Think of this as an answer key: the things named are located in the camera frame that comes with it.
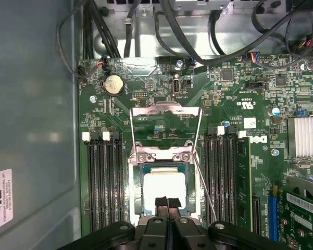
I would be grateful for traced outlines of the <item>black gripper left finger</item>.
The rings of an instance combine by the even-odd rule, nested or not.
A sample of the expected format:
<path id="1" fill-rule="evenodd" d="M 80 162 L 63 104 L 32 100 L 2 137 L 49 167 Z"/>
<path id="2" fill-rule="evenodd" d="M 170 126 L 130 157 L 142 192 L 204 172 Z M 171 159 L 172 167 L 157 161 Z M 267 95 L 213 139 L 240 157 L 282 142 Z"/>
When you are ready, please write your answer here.
<path id="1" fill-rule="evenodd" d="M 154 217 L 141 218 L 137 226 L 118 221 L 60 249 L 167 249 L 168 200 L 155 199 Z"/>

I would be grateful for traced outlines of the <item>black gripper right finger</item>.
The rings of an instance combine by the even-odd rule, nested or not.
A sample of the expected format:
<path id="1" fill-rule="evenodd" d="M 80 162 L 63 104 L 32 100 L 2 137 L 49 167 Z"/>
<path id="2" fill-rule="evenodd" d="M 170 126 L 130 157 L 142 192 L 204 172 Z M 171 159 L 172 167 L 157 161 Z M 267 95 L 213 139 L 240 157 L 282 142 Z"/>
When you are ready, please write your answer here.
<path id="1" fill-rule="evenodd" d="M 216 221 L 206 229 L 193 218 L 181 216 L 180 207 L 178 198 L 168 199 L 174 245 L 178 249 L 286 249 L 280 242 L 228 222 Z"/>

